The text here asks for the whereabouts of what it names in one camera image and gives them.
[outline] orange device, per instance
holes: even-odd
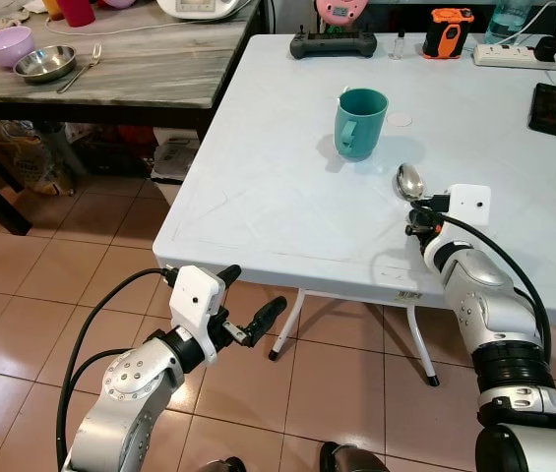
[[[427,59],[457,59],[474,16],[469,8],[437,8],[431,12],[422,52]]]

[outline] stainless steel bowl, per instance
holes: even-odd
[[[70,46],[47,46],[33,51],[13,68],[26,82],[40,84],[68,74],[76,66],[76,53]]]

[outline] red cup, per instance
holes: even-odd
[[[57,0],[57,3],[72,28],[84,27],[95,20],[90,0]]]

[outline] marble-patterned tabletop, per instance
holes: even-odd
[[[112,35],[63,35],[46,27],[46,15],[32,14],[25,26],[32,29],[37,48],[65,44],[77,51],[74,72],[57,81],[30,85],[12,71],[0,68],[0,102],[129,105],[171,108],[211,108],[236,49],[249,28],[260,0],[227,20]],[[183,23],[166,15],[156,2],[138,2],[126,10],[96,9],[96,21],[69,28],[65,20],[49,27],[65,32],[104,32]],[[63,94],[65,84],[102,44],[100,64],[87,71]]]

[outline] metal spoon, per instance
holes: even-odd
[[[424,184],[411,164],[402,164],[396,174],[396,187],[400,195],[408,202],[419,200],[424,195]]]
[[[100,62],[100,54],[102,54],[102,44],[98,43],[93,47],[92,60],[88,64],[86,64],[86,66],[83,69],[81,69],[81,71],[79,71],[79,73],[76,76],[74,76],[70,82],[68,82],[65,86],[60,88],[57,91],[57,93],[64,93],[65,91],[68,91],[68,89],[72,86],[72,84],[76,82],[77,79],[82,74],[84,74],[86,71],[88,71],[93,66],[98,64]]]

